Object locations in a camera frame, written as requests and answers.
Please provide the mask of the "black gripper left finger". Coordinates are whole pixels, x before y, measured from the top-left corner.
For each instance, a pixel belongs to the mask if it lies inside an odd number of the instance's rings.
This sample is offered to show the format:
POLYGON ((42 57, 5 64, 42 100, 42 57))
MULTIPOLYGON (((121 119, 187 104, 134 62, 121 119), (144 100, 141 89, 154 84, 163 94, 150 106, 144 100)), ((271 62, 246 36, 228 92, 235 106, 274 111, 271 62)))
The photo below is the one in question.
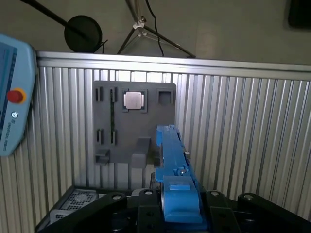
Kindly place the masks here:
POLYGON ((136 197, 111 192, 39 230, 40 233, 161 233, 162 208, 157 191, 136 197))

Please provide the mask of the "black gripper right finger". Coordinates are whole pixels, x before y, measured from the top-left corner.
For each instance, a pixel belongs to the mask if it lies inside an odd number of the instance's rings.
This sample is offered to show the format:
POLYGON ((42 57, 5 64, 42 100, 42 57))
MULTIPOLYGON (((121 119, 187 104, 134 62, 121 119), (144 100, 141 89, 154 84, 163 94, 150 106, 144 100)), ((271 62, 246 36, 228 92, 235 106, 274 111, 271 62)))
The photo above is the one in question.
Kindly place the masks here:
POLYGON ((311 223, 253 193, 236 201, 211 190, 206 193, 206 211, 211 233, 309 233, 311 223))

